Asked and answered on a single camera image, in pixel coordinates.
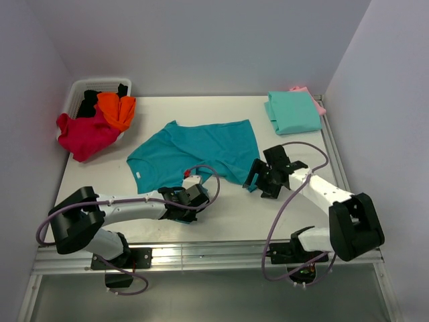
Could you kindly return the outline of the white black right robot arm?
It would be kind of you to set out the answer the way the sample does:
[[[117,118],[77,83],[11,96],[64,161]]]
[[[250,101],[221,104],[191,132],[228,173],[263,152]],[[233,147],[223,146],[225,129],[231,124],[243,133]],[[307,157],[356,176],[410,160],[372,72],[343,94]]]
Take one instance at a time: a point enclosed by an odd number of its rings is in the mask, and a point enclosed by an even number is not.
[[[267,255],[272,264],[328,260],[332,253],[349,262],[385,243],[375,205],[365,193],[344,191],[319,177],[308,165],[291,161],[281,145],[254,159],[244,188],[255,185],[265,199],[278,198],[282,188],[301,194],[328,217],[328,227],[309,226],[291,234],[289,241],[270,243]]]

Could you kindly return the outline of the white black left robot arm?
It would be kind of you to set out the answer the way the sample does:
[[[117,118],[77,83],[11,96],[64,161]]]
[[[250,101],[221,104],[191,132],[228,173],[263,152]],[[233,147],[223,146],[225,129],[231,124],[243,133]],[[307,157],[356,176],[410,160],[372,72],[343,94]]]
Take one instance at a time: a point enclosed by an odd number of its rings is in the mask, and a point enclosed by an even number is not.
[[[84,186],[49,212],[54,243],[59,254],[80,250],[100,255],[116,268],[128,265],[131,250],[120,232],[105,226],[137,219],[196,221],[196,214],[210,203],[201,184],[188,188],[162,187],[134,197],[96,194]]]

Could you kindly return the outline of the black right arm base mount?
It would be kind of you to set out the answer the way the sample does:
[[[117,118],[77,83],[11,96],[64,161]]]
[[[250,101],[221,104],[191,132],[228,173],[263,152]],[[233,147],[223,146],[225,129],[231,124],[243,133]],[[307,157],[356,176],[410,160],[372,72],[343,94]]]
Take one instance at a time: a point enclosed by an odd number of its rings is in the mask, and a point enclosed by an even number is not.
[[[270,258],[271,264],[298,264],[295,268],[288,268],[282,276],[270,276],[265,269],[265,259]],[[331,260],[326,271],[318,276],[316,270],[317,262],[327,262],[327,252],[305,251],[301,245],[294,241],[270,243],[264,251],[261,261],[263,277],[270,281],[289,280],[294,286],[300,284],[302,288],[316,284],[323,280],[332,269],[336,256]]]

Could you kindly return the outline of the teal t shirt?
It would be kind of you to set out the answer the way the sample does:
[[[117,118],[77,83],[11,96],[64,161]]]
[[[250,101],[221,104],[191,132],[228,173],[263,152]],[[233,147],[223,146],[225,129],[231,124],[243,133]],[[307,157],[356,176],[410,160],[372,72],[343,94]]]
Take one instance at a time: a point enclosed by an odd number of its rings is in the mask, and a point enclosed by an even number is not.
[[[193,166],[206,181],[214,169],[220,177],[243,185],[252,163],[259,158],[249,120],[184,127],[171,121],[127,158],[137,192],[180,186]]]

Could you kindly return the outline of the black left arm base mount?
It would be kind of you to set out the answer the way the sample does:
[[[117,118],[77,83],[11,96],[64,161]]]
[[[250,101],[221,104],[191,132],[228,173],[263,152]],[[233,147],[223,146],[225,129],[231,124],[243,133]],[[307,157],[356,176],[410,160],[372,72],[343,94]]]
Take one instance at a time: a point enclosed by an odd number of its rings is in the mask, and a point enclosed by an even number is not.
[[[151,267],[152,249],[147,247],[130,248],[112,260],[100,259],[93,255],[90,269],[93,271],[114,270],[115,273],[105,273],[105,286],[113,290],[129,288],[136,278],[137,270]]]

